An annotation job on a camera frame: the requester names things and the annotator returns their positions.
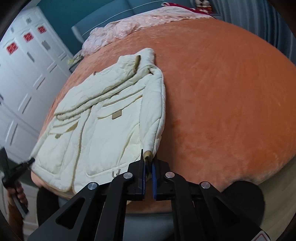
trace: stuffed toy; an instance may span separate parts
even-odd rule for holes
[[[207,0],[195,0],[196,10],[200,10],[205,13],[213,13],[211,4]]]

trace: red sticker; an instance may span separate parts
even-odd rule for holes
[[[9,54],[12,54],[14,51],[16,51],[18,48],[17,44],[15,42],[11,43],[6,47]]]
[[[40,27],[38,27],[37,29],[38,29],[39,33],[41,33],[41,34],[43,34],[43,33],[46,32],[46,29],[45,29],[44,26],[40,26]]]
[[[26,42],[29,42],[30,40],[32,40],[34,38],[30,32],[25,34],[23,37],[26,40]]]

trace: drawstring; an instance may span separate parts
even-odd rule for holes
[[[118,176],[118,175],[119,175],[119,173],[120,173],[120,170],[121,170],[121,169],[118,169],[118,172],[116,173],[116,176]]]

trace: jacket pocket flap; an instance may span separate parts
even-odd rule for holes
[[[98,118],[104,118],[107,116],[112,115],[113,113],[124,109],[125,107],[129,106],[133,102],[135,102],[137,99],[142,97],[142,91],[138,92],[134,95],[131,95],[125,99],[119,100],[115,103],[109,104],[107,106],[103,106],[101,109],[99,109],[96,113],[96,116]]]
[[[53,127],[50,130],[49,134],[63,134],[66,132],[74,131],[78,125],[78,121],[79,120],[76,120],[62,126]]]
[[[59,120],[57,119],[54,124],[53,124],[53,127],[60,127],[60,126],[64,126],[66,124],[69,124],[69,123],[74,123],[74,121],[78,120],[80,118],[81,114],[78,114],[78,115],[75,115],[71,118],[67,118],[65,120]]]

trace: white jacket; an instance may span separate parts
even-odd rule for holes
[[[110,182],[141,149],[156,154],[164,123],[165,86],[154,51],[120,56],[69,90],[32,151],[32,171],[60,192]]]

